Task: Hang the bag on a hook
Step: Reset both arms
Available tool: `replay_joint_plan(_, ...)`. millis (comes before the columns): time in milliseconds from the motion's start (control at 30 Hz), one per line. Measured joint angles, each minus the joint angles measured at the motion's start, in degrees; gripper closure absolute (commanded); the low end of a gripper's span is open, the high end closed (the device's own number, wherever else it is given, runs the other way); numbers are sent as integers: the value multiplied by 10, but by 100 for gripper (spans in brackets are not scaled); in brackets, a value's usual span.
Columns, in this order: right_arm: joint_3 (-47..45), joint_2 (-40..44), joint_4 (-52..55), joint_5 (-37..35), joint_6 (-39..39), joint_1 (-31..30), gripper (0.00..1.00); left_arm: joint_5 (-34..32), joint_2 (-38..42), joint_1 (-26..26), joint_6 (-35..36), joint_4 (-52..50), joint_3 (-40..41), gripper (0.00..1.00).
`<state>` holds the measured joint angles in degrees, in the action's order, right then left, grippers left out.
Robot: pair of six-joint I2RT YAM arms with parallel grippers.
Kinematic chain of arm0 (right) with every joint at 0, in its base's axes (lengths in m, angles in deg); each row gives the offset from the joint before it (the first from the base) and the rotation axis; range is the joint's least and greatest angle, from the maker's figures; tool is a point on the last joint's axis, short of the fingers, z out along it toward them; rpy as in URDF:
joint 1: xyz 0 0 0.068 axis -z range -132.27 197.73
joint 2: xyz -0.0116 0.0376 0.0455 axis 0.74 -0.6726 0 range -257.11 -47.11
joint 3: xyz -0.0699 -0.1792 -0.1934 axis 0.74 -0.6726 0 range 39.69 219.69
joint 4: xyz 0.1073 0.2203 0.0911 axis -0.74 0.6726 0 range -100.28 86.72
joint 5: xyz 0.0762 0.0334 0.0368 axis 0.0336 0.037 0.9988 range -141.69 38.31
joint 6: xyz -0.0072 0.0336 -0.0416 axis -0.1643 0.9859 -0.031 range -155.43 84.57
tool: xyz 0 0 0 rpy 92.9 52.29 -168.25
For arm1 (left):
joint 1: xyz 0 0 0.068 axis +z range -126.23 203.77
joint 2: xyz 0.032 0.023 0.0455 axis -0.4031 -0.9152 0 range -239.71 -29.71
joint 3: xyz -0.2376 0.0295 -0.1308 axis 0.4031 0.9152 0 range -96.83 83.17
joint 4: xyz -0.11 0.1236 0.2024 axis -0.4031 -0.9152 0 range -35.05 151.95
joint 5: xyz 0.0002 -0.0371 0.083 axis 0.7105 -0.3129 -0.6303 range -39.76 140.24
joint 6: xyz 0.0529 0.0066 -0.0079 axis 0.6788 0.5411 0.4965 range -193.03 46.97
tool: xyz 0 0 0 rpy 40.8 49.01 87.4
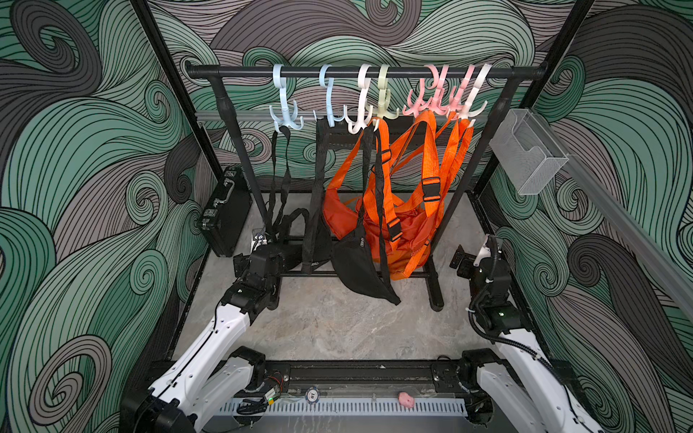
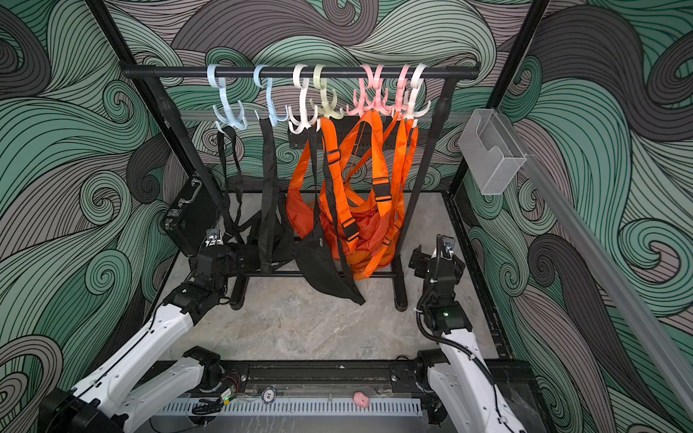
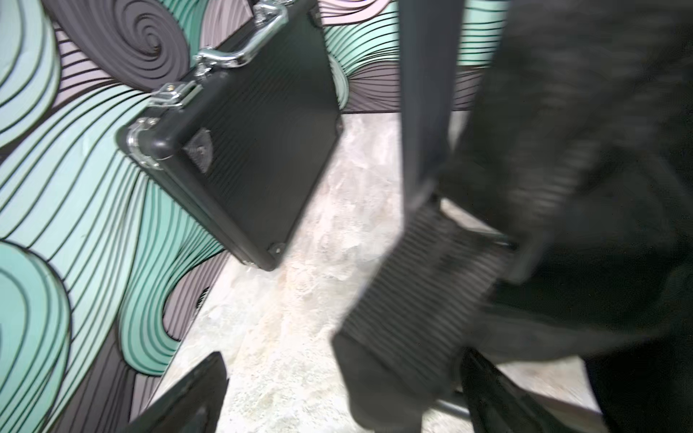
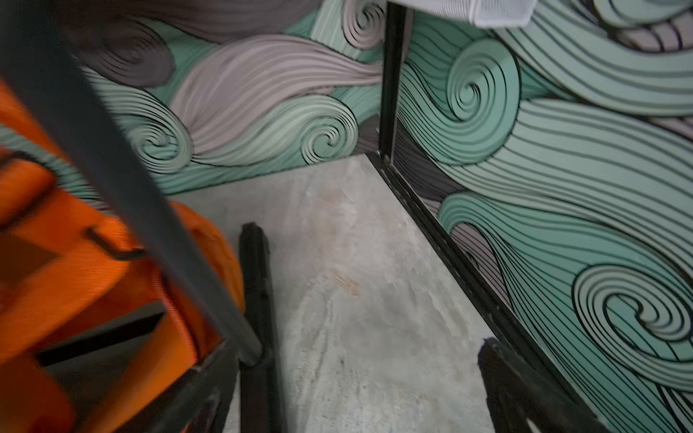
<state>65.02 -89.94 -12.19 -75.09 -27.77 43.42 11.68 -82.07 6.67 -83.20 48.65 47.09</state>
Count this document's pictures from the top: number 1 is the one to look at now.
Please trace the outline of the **orange backpack bag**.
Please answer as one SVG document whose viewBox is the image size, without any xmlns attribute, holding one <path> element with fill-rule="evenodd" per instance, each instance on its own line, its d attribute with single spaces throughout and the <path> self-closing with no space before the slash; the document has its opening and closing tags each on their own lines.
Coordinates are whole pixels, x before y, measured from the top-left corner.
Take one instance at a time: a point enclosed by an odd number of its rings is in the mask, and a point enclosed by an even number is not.
<svg viewBox="0 0 693 433">
<path fill-rule="evenodd" d="M 473 124 L 448 119 L 443 126 L 430 111 L 420 113 L 413 125 L 393 139 L 388 124 L 377 120 L 375 138 L 380 158 L 375 169 L 384 175 L 384 185 L 376 185 L 373 174 L 364 198 L 368 218 L 382 235 L 391 277 L 406 279 L 431 256 L 433 236 L 444 216 L 446 198 L 464 162 Z M 417 186 L 409 198 L 393 192 L 393 176 L 404 169 L 420 169 Z"/>
</svg>

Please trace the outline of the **rust red bag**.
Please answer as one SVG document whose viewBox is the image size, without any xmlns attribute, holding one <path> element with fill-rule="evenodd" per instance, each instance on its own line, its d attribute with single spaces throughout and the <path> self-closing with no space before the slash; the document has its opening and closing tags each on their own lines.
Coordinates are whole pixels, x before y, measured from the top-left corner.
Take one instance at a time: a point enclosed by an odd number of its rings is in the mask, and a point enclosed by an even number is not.
<svg viewBox="0 0 693 433">
<path fill-rule="evenodd" d="M 425 265 L 431 256 L 433 237 L 444 216 L 444 206 L 428 216 L 424 209 L 417 207 L 405 212 L 398 211 L 401 235 L 393 248 L 390 242 L 391 229 L 386 222 L 382 224 L 390 278 L 398 281 L 408 279 L 413 272 Z"/>
</svg>

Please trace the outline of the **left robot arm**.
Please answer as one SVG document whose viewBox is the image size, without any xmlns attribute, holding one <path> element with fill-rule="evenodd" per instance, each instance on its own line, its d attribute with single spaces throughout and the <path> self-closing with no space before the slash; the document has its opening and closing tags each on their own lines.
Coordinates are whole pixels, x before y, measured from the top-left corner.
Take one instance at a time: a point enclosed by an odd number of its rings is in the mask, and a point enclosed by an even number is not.
<svg viewBox="0 0 693 433">
<path fill-rule="evenodd" d="M 184 354 L 145 391 L 124 396 L 120 432 L 200 432 L 224 403 L 249 386 L 261 355 L 219 362 L 270 307 L 278 280 L 302 262 L 299 245 L 260 245 Z"/>
</svg>

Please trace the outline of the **orange crossbody bag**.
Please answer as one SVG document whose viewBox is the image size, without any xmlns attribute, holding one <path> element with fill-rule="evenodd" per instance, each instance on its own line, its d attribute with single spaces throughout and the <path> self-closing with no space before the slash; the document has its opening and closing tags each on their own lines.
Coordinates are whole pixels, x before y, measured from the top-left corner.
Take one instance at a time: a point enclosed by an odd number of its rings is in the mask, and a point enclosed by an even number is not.
<svg viewBox="0 0 693 433">
<path fill-rule="evenodd" d="M 433 115 L 436 120 L 437 124 L 437 119 L 436 115 L 432 113 L 431 111 L 424 111 L 420 113 L 420 115 L 427 113 L 429 115 Z M 414 168 L 415 162 L 420 163 L 420 179 L 422 178 L 422 156 L 413 156 L 413 153 L 417 151 L 418 149 L 422 148 L 424 145 L 424 136 L 425 136 L 425 127 L 424 126 L 416 126 L 415 121 L 418 117 L 415 118 L 413 125 L 405 132 L 403 133 L 399 138 L 397 138 L 394 142 L 391 142 L 391 146 L 393 146 L 393 157 L 395 159 L 393 160 L 393 168 L 391 171 L 391 178 L 393 175 L 397 174 L 399 171 L 402 170 L 410 170 Z M 402 168 L 398 166 L 400 162 L 402 162 L 405 158 L 408 156 L 413 156 L 413 158 L 410 160 L 410 163 Z M 402 201 L 401 198 L 393 194 L 393 204 L 395 204 L 395 207 Z M 399 219 L 399 229 L 400 233 L 397 236 L 396 240 L 399 239 L 401 235 L 401 226 L 400 226 L 400 219 Z"/>
<path fill-rule="evenodd" d="M 422 178 L 410 198 L 395 209 L 405 212 L 419 207 L 432 216 L 443 205 L 445 214 L 445 198 L 465 161 L 474 135 L 474 123 L 456 120 L 438 127 L 435 117 L 424 113 L 415 124 L 425 127 L 424 145 L 413 153 L 413 156 L 422 156 Z M 413 156 L 408 156 L 398 166 L 408 165 Z"/>
</svg>

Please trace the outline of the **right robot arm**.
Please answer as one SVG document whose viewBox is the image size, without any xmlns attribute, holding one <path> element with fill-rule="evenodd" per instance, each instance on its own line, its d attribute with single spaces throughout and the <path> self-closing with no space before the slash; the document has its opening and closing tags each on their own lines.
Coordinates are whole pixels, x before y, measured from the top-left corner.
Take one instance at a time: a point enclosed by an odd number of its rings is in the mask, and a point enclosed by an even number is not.
<svg viewBox="0 0 693 433">
<path fill-rule="evenodd" d="M 458 248 L 450 261 L 469 283 L 469 325 L 491 345 L 462 355 L 460 382 L 477 394 L 469 420 L 482 422 L 495 404 L 519 432 L 603 431 L 570 388 L 568 366 L 547 357 L 512 301 L 514 279 L 493 243 L 487 238 L 477 254 Z"/>
</svg>

